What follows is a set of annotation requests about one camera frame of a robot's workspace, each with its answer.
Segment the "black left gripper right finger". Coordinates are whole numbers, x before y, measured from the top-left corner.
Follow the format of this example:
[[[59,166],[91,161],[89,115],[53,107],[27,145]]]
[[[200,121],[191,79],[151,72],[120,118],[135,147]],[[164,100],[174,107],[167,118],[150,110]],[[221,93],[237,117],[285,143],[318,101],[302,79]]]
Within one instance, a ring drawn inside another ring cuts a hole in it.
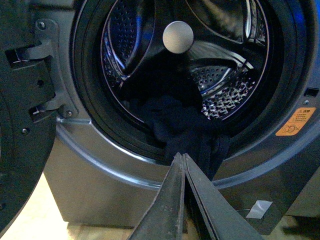
[[[262,240],[188,154],[182,155],[186,204],[201,240]]]

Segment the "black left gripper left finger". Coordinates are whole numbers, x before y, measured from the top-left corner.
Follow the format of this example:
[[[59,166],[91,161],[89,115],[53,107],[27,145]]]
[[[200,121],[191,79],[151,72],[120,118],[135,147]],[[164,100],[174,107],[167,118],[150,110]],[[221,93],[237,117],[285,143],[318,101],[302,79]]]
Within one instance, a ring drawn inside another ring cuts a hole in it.
[[[184,224],[186,171],[183,156],[177,153],[143,218],[129,240],[181,240]]]

